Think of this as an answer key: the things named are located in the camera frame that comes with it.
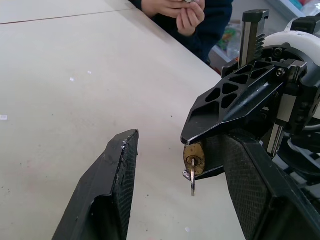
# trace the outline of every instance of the key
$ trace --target key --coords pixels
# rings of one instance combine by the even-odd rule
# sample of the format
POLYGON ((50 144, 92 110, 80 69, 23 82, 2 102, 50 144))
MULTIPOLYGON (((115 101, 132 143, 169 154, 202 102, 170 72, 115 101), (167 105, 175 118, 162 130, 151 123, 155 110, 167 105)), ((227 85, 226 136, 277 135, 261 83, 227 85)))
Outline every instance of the key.
POLYGON ((195 159, 191 160, 191 196, 195 196, 196 191, 196 178, 195 178, 195 159))

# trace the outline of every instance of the person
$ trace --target person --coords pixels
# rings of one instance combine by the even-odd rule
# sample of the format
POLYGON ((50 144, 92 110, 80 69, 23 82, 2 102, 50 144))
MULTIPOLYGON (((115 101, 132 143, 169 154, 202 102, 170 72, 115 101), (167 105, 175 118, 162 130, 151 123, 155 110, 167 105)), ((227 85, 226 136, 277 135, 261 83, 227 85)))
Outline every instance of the person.
POLYGON ((222 38, 233 10, 233 0, 130 1, 205 63, 222 38))

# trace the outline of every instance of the dark sleeve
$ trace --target dark sleeve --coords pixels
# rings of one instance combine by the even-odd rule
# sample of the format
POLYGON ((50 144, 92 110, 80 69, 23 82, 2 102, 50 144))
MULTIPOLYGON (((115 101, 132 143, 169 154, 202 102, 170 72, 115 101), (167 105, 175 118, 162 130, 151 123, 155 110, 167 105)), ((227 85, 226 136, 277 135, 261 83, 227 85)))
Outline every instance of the dark sleeve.
POLYGON ((137 9, 141 10, 141 1, 142 0, 129 0, 137 9))
POLYGON ((191 37, 185 37, 178 30, 171 33, 182 45, 202 61, 207 62, 210 50, 222 38, 232 15, 233 0, 206 0, 205 20, 191 37))

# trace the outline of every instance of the textured black panel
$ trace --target textured black panel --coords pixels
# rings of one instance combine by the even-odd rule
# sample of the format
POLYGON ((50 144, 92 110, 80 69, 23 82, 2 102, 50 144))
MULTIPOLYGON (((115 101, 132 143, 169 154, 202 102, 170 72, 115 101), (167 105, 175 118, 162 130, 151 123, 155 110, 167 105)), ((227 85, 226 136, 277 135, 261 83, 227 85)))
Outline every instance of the textured black panel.
POLYGON ((127 238, 138 155, 138 130, 116 135, 80 179, 53 240, 127 238))
POLYGON ((251 240, 271 195, 241 143, 225 136, 222 146, 224 170, 232 202, 244 236, 251 240))
POLYGON ((136 158, 138 155, 138 135, 132 137, 124 149, 119 173, 114 186, 115 205, 118 210, 121 228, 121 239, 125 240, 128 234, 129 220, 134 195, 136 158))
POLYGON ((214 169, 224 164, 224 157, 219 139, 222 136, 213 136, 203 141, 203 152, 205 155, 205 169, 214 169))

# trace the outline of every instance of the screw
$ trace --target screw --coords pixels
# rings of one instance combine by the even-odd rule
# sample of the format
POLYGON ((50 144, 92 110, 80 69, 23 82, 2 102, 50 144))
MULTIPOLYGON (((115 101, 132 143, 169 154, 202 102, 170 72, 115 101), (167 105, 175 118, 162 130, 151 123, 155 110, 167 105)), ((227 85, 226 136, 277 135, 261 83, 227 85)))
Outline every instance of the screw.
POLYGON ((277 97, 279 97, 279 93, 276 91, 274 94, 272 94, 272 96, 273 96, 274 98, 277 98, 277 97))
POLYGON ((278 47, 273 51, 274 56, 276 56, 277 58, 279 58, 282 55, 282 48, 278 47))
POLYGON ((277 71, 276 71, 276 76, 281 78, 283 77, 283 75, 286 74, 286 71, 283 69, 283 68, 279 68, 277 71))

